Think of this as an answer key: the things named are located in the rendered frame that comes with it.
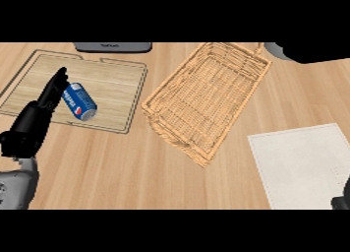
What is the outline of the pale wooden cutting board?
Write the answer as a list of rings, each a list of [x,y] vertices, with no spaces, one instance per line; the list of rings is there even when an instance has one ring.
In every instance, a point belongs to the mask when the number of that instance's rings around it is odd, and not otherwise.
[[[147,72],[146,65],[119,59],[84,59],[80,55],[35,50],[0,94],[0,113],[18,116],[37,100],[44,86],[65,67],[71,87],[52,121],[125,134]]]

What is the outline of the dark grey appliance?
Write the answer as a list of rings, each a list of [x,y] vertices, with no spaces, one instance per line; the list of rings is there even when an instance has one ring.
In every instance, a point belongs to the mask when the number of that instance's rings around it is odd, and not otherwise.
[[[152,49],[150,42],[75,42],[74,46],[90,53],[145,53]]]

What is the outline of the blue soda can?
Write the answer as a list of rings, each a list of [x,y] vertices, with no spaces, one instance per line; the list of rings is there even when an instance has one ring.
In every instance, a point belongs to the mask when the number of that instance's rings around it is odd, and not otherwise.
[[[96,116],[97,104],[80,83],[68,85],[62,93],[62,99],[78,120],[88,121]]]

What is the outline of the white placemat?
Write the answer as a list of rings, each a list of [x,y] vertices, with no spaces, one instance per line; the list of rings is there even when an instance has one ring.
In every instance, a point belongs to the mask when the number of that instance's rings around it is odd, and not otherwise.
[[[273,210],[329,210],[350,176],[350,144],[335,123],[248,137]]]

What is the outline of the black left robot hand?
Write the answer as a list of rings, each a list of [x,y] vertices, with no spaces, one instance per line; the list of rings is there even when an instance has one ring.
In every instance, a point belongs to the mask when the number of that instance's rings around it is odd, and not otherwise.
[[[69,86],[66,68],[52,76],[40,98],[31,101],[15,120],[9,131],[0,134],[1,156],[32,158],[44,143],[52,114]]]

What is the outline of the black appliance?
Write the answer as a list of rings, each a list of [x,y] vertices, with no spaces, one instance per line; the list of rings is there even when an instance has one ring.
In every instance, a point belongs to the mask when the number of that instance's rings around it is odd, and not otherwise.
[[[274,57],[301,64],[350,58],[350,47],[347,46],[338,47],[305,42],[266,42],[264,48]]]

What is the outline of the wicker basket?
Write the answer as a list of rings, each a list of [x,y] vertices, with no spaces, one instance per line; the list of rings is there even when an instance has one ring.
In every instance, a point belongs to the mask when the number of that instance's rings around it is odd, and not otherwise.
[[[142,103],[153,132],[208,166],[271,67],[261,48],[205,42]]]

